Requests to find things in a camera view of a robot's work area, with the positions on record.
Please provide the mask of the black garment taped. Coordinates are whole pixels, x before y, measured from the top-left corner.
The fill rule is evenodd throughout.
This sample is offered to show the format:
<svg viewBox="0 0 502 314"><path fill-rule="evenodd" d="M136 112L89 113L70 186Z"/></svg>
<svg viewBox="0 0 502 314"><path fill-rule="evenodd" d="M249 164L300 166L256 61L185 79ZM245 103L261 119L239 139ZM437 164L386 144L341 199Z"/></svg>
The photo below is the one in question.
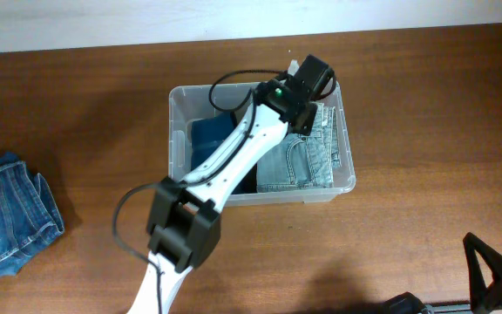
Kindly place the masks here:
<svg viewBox="0 0 502 314"><path fill-rule="evenodd" d="M233 195L254 194L257 192L257 166L252 167L233 191Z"/></svg>

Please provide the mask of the light blue jeans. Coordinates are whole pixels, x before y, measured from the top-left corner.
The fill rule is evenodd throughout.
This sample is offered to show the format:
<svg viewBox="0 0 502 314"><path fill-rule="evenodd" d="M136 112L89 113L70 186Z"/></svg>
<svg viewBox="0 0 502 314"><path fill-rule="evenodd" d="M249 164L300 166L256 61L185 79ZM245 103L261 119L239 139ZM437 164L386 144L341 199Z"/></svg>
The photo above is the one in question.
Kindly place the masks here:
<svg viewBox="0 0 502 314"><path fill-rule="evenodd" d="M319 103L310 135L290 133L258 161L257 191L329 188L341 165L336 109Z"/></svg>

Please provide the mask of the dark blue jeans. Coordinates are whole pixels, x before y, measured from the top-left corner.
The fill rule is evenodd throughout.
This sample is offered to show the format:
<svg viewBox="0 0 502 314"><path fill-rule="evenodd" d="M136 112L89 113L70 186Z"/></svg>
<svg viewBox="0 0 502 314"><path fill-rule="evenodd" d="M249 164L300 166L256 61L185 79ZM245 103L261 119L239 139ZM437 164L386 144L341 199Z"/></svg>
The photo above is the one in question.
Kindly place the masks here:
<svg viewBox="0 0 502 314"><path fill-rule="evenodd" d="M15 276L64 233L46 179L16 154L0 157L0 277Z"/></svg>

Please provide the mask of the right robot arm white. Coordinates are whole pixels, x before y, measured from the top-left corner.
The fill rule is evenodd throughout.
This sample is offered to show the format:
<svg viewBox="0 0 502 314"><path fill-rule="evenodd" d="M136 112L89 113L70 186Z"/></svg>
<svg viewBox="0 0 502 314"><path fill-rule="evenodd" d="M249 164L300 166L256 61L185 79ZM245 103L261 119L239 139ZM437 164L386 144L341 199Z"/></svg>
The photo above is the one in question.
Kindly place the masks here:
<svg viewBox="0 0 502 314"><path fill-rule="evenodd" d="M383 303L389 314L486 314L502 311L502 255L473 233L463 239L469 277L466 303L425 304L409 292Z"/></svg>

